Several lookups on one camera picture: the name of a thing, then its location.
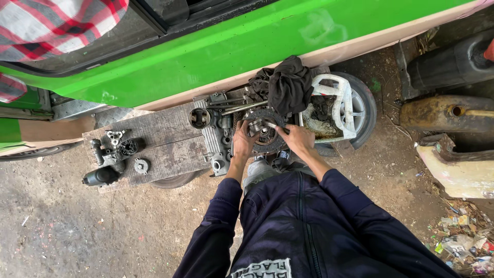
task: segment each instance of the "diamond plate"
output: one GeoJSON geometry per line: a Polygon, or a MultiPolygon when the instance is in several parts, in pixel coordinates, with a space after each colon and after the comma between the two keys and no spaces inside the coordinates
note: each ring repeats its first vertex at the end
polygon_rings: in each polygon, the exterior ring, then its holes
{"type": "Polygon", "coordinates": [[[133,108],[125,108],[125,107],[114,107],[99,113],[96,113],[96,127],[95,129],[99,129],[110,125],[112,123],[116,123],[118,121],[139,117],[142,115],[153,113],[153,111],[146,110],[137,110],[133,108]]]}
{"type": "Polygon", "coordinates": [[[112,107],[102,103],[74,99],[51,108],[55,114],[52,122],[75,120],[84,115],[98,113],[112,107]]]}

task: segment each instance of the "red plaid fabric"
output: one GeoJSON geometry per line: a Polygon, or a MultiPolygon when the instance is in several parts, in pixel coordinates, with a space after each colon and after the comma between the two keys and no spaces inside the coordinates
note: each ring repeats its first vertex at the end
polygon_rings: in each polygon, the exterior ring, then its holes
{"type": "Polygon", "coordinates": [[[128,0],[0,0],[0,60],[77,50],[110,31],[127,7],[128,0]]]}
{"type": "Polygon", "coordinates": [[[28,91],[26,83],[19,79],[0,73],[0,101],[11,103],[28,91]]]}

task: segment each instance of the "car window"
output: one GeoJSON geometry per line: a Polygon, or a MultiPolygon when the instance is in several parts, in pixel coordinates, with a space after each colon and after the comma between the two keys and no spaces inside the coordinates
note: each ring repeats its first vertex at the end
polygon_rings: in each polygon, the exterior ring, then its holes
{"type": "Polygon", "coordinates": [[[187,0],[146,0],[146,2],[169,26],[185,22],[189,18],[187,0]]]}
{"type": "Polygon", "coordinates": [[[98,59],[104,55],[157,37],[154,29],[130,7],[121,21],[91,44],[73,52],[40,61],[23,62],[26,65],[50,71],[60,71],[98,59]]]}

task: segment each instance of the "metal rod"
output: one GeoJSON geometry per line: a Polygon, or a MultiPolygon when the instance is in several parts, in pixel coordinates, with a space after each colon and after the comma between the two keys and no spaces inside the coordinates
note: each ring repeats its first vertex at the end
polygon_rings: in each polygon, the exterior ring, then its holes
{"type": "Polygon", "coordinates": [[[212,101],[209,104],[210,105],[224,104],[224,103],[235,102],[235,101],[240,101],[240,100],[244,100],[244,98],[241,97],[241,98],[232,98],[232,99],[226,99],[226,100],[212,101]]]}
{"type": "Polygon", "coordinates": [[[253,103],[253,104],[242,105],[241,107],[238,107],[238,108],[235,108],[235,109],[232,109],[232,110],[228,110],[228,111],[224,112],[221,115],[222,116],[230,115],[230,114],[233,114],[233,113],[242,111],[242,110],[247,110],[249,108],[253,108],[253,107],[257,107],[257,106],[261,106],[261,105],[266,105],[266,104],[268,104],[268,101],[267,100],[261,101],[261,102],[257,102],[257,103],[253,103]]]}
{"type": "Polygon", "coordinates": [[[236,105],[235,107],[226,108],[225,111],[230,111],[230,110],[237,109],[237,108],[240,108],[240,107],[244,107],[244,106],[247,106],[247,105],[250,105],[250,104],[236,105]]]}

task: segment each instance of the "green car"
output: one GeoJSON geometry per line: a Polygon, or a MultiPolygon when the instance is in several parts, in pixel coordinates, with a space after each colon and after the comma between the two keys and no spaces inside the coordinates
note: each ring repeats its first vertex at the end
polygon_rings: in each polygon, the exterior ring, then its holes
{"type": "Polygon", "coordinates": [[[309,67],[332,65],[487,2],[130,0],[121,22],[86,47],[46,60],[0,62],[0,72],[29,88],[17,101],[0,103],[0,161],[70,148],[95,128],[89,115],[105,109],[187,103],[246,84],[292,54],[309,67]]]}

